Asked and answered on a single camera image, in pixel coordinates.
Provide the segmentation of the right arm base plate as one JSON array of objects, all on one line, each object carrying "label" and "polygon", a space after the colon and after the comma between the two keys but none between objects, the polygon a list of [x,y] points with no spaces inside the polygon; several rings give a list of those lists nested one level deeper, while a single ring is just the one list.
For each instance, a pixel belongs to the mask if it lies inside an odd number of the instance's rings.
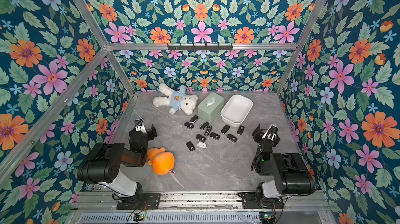
[{"label": "right arm base plate", "polygon": [[265,198],[256,192],[239,192],[244,209],[284,209],[282,198]]}]

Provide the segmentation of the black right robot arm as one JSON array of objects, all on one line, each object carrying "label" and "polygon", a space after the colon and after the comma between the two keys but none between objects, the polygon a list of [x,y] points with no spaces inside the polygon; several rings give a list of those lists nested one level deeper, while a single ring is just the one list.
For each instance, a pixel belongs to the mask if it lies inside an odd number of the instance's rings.
[{"label": "black right robot arm", "polygon": [[258,125],[252,132],[252,137],[257,143],[257,150],[251,170],[260,176],[274,178],[258,186],[257,194],[260,199],[308,196],[315,192],[314,179],[299,153],[274,152],[280,142],[277,126],[270,125],[268,129],[262,129]]}]

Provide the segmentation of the white storage box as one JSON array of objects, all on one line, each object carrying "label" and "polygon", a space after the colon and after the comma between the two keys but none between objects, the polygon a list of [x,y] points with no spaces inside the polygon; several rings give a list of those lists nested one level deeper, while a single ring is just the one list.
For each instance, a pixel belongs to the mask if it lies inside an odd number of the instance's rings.
[{"label": "white storage box", "polygon": [[253,101],[239,94],[233,95],[220,112],[224,123],[239,127],[253,107]]}]

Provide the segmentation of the black VW key front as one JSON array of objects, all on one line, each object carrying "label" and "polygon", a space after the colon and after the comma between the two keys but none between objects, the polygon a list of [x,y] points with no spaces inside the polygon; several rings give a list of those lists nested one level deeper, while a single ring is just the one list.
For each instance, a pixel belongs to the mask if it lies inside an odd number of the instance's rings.
[{"label": "black VW key front", "polygon": [[193,143],[191,141],[188,141],[186,143],[187,148],[189,149],[190,152],[195,151],[195,146],[193,145]]}]

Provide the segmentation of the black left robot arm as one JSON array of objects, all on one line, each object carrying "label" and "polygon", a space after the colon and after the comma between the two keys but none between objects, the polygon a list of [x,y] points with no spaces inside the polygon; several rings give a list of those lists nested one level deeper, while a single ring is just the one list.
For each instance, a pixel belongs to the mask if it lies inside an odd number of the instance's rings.
[{"label": "black left robot arm", "polygon": [[157,131],[154,125],[146,130],[143,122],[142,118],[134,122],[135,126],[128,135],[129,149],[121,142],[95,145],[78,169],[78,180],[102,185],[126,198],[142,195],[140,183],[128,178],[120,168],[143,167],[147,161],[149,141],[157,137]]}]

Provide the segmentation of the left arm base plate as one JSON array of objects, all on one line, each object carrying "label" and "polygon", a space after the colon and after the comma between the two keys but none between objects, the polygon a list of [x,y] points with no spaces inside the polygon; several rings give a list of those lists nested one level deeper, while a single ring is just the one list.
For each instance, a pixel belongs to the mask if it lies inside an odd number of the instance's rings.
[{"label": "left arm base plate", "polygon": [[160,193],[141,193],[130,197],[122,197],[118,200],[117,210],[153,210],[158,209],[160,203]]}]

